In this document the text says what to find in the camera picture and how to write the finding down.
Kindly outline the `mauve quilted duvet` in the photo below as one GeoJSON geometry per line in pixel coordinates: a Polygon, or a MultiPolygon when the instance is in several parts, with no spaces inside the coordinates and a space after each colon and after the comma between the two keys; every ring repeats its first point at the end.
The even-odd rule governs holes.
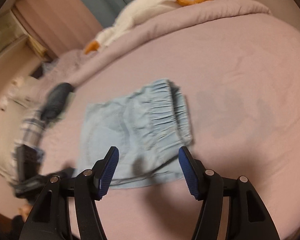
{"type": "Polygon", "coordinates": [[[270,10],[252,0],[213,0],[166,12],[137,25],[102,51],[85,54],[72,50],[65,53],[55,68],[39,79],[35,88],[45,93],[62,82],[77,87],[108,64],[148,41],[220,18],[256,13],[269,14],[270,10]]]}

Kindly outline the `plaid pillow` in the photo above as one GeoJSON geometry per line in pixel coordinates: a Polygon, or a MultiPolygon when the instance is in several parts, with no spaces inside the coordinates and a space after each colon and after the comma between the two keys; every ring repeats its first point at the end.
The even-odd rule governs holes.
{"type": "Polygon", "coordinates": [[[26,145],[38,149],[46,129],[46,122],[41,120],[41,109],[29,109],[21,120],[20,131],[14,141],[15,148],[26,145]]]}

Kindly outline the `small white plush toy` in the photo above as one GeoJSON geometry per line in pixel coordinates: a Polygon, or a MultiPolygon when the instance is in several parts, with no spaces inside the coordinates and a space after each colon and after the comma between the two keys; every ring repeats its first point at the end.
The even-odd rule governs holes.
{"type": "Polygon", "coordinates": [[[10,82],[7,92],[0,99],[0,110],[1,111],[6,111],[9,101],[14,98],[14,96],[17,94],[19,89],[24,85],[24,81],[25,81],[25,79],[22,76],[20,76],[20,77],[14,78],[10,82]]]}

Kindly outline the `white goose plush toy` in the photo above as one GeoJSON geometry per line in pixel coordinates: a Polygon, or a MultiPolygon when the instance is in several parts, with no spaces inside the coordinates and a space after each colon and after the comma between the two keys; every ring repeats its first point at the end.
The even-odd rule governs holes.
{"type": "Polygon", "coordinates": [[[133,0],[119,13],[112,26],[100,31],[86,46],[84,53],[102,51],[137,25],[166,12],[213,0],[133,0]]]}

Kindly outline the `pink curtain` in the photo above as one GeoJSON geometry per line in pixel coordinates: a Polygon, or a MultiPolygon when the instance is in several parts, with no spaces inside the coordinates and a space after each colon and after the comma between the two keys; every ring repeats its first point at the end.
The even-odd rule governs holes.
{"type": "Polygon", "coordinates": [[[12,11],[51,58],[82,49],[103,29],[81,0],[16,0],[12,11]]]}

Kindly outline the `folded dark denim jeans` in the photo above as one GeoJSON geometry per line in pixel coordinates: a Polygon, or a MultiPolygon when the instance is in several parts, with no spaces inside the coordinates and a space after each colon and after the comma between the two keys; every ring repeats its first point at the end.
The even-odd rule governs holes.
{"type": "Polygon", "coordinates": [[[46,97],[40,119],[46,123],[55,120],[64,110],[67,98],[73,91],[74,87],[69,83],[60,83],[54,87],[46,97]]]}

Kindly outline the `light blue strawberry pants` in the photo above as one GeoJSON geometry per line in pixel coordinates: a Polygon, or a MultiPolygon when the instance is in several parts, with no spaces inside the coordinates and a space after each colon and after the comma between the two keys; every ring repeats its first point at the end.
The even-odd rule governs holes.
{"type": "Polygon", "coordinates": [[[75,174],[115,146],[119,163],[111,187],[169,183],[183,177],[178,150],[191,142],[185,97],[172,81],[157,80],[127,96],[87,105],[75,174]]]}

